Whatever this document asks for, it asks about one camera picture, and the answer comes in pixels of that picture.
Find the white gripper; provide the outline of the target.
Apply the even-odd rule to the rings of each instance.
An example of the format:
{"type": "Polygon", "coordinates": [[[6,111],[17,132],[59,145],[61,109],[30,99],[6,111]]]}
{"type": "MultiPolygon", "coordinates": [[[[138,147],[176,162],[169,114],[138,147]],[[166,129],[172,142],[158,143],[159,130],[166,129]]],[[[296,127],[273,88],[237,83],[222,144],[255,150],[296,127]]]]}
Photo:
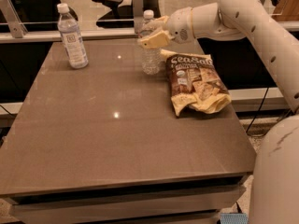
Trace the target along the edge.
{"type": "Polygon", "coordinates": [[[162,16],[155,19],[154,22],[158,25],[166,24],[167,31],[161,28],[154,31],[142,31],[137,40],[137,44],[142,49],[157,49],[168,46],[172,40],[172,36],[174,37],[174,41],[179,44],[193,40],[191,7],[179,9],[170,17],[162,16]]]}

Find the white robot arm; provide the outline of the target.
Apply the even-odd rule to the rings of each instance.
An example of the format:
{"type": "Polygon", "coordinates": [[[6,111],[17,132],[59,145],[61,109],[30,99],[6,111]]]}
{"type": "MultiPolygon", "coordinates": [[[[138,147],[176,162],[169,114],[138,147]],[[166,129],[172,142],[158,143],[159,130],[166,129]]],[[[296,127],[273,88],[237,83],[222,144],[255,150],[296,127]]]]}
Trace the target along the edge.
{"type": "Polygon", "coordinates": [[[249,224],[299,224],[299,43],[264,9],[260,0],[220,0],[186,7],[151,21],[143,49],[209,38],[246,38],[260,61],[236,65],[240,88],[277,87],[293,112],[265,135],[251,186],[249,224]]]}

